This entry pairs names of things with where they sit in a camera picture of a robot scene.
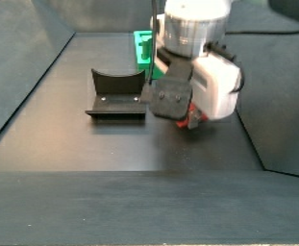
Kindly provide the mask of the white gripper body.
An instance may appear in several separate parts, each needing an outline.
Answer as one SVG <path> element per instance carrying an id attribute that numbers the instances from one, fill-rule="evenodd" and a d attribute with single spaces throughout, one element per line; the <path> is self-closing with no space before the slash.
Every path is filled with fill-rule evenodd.
<path id="1" fill-rule="evenodd" d="M 238 93 L 242 89 L 242 69 L 226 57 L 206 52 L 191 61 L 190 104 L 203 112 L 209 120 L 226 118 L 236 110 Z"/>

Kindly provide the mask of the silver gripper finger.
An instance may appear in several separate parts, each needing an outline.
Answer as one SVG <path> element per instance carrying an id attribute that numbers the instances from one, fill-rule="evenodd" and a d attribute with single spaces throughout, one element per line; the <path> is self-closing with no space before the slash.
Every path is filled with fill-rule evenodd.
<path id="1" fill-rule="evenodd" d="M 187 128 L 195 129 L 202 121 L 202 112 L 199 110 L 194 110 L 189 113 L 189 122 Z"/>

